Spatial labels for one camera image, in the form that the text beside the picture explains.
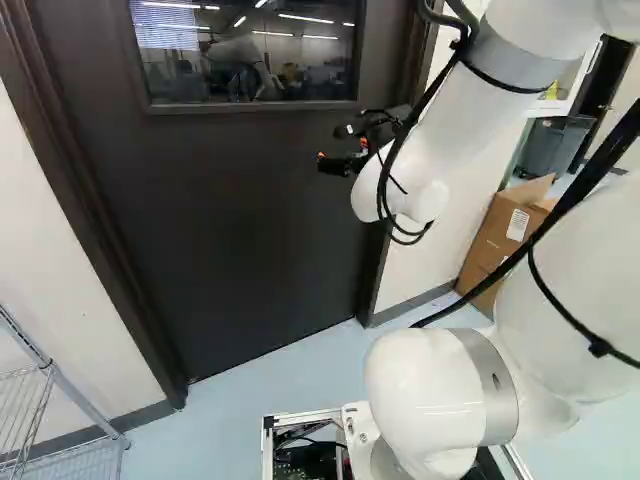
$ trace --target label on box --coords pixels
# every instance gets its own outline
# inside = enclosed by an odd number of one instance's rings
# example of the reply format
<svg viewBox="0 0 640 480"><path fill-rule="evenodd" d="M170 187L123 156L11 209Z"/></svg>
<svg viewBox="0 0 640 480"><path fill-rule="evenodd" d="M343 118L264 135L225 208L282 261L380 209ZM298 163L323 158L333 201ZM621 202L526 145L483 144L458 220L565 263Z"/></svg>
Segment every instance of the label on box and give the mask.
<svg viewBox="0 0 640 480"><path fill-rule="evenodd" d="M529 214L514 208L513 214L511 214L511 221L509 222L509 228L507 228L507 238L522 243L528 224Z"/></svg>

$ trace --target baseboard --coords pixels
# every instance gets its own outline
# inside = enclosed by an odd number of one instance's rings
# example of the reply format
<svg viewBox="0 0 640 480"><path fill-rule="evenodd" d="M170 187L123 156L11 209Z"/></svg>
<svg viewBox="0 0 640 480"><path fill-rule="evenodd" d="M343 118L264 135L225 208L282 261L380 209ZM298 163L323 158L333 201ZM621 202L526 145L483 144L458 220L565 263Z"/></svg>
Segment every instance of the baseboard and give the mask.
<svg viewBox="0 0 640 480"><path fill-rule="evenodd" d="M126 432L169 416L174 412L175 410L171 407L169 401L163 400L162 402L116 417L111 420L111 425L113 425L119 432ZM45 440L44 442L34 445L29 451L29 458L33 459L42 457L43 455L59 452L60 450L80 445L85 442L90 442L91 440L104 436L105 433L95 425L83 428L82 430L67 433L66 435Z"/></svg>
<svg viewBox="0 0 640 480"><path fill-rule="evenodd" d="M413 310L414 308L420 307L425 303L435 300L436 298L441 297L445 293L449 293L451 290L453 290L454 284L455 284L455 280L451 280L450 282L443 283L442 285L432 288L427 292L421 293L416 297L410 298L409 300L405 300L402 303L398 303L393 307L389 307L386 310L382 310L381 312L374 313L371 317L371 321L369 322L368 325L366 325L366 327L367 328L377 327L379 325L382 325L385 322L388 322L389 320L393 320L394 318L397 318L400 315L407 313L410 310Z"/></svg>

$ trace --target cardboard box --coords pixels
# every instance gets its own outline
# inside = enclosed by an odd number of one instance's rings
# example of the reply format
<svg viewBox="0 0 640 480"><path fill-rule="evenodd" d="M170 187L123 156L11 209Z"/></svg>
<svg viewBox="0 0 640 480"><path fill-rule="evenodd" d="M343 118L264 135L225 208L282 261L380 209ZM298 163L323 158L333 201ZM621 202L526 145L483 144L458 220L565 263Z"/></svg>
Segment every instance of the cardboard box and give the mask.
<svg viewBox="0 0 640 480"><path fill-rule="evenodd" d="M464 295L493 272L529 238L557 199L545 199L554 179L547 175L496 193L464 261L455 290ZM493 303L502 281L472 303L493 318Z"/></svg>

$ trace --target floor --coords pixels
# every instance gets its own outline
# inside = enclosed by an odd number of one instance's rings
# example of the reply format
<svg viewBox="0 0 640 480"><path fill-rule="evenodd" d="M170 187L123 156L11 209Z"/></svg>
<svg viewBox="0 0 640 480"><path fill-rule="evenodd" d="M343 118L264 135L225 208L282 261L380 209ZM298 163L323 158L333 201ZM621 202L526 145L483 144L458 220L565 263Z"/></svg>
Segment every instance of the floor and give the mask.
<svg viewBox="0 0 640 480"><path fill-rule="evenodd" d="M571 180L560 179L549 195L560 195ZM346 321L193 386L183 412L130 432L133 448L125 455L123 480L258 480L264 414L334 408L365 399L363 358L372 342L456 298L447 294L373 330ZM466 307L435 325L488 323ZM536 480L636 478L638 405L638 394L610 401L569 432L517 445L518 450ZM504 460L497 460L511 480Z"/></svg>
<svg viewBox="0 0 640 480"><path fill-rule="evenodd" d="M123 480L258 480L264 414L364 400L363 358L371 343L455 298L445 295L373 330L348 320L196 384L184 411L131 432L134 446L124 459ZM442 322L489 323L472 307Z"/></svg>

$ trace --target white wall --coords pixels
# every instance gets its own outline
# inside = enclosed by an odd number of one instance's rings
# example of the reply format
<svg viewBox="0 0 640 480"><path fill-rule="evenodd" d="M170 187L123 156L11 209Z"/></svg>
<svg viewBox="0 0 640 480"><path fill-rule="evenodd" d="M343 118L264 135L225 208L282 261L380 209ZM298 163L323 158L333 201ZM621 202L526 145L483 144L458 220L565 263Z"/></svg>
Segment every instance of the white wall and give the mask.
<svg viewBox="0 0 640 480"><path fill-rule="evenodd" d="M165 396L75 237L0 82L0 301L108 417ZM28 365L0 325L0 371ZM54 392L38 439L90 425Z"/></svg>
<svg viewBox="0 0 640 480"><path fill-rule="evenodd" d="M585 155L587 158L591 158L596 149L602 144L613 127L616 126L618 121L620 121L638 97L640 97L640 50L636 49L622 82L620 82L620 86L613 97L611 110L605 115L602 125L593 139L593 143ZM617 167L629 171L640 169L640 141L638 141L638 139L636 139L629 150L625 152L624 156L618 162Z"/></svg>
<svg viewBox="0 0 640 480"><path fill-rule="evenodd" d="M468 0L478 16L488 0ZM440 28L433 55L429 82L449 60L449 44L457 37L452 28ZM470 158L463 169L453 173L449 187L451 200L431 231L417 245L403 247L391 243L384 265L375 312L420 295L458 276L467 250L484 218L524 130L526 118L514 122L487 148Z"/></svg>

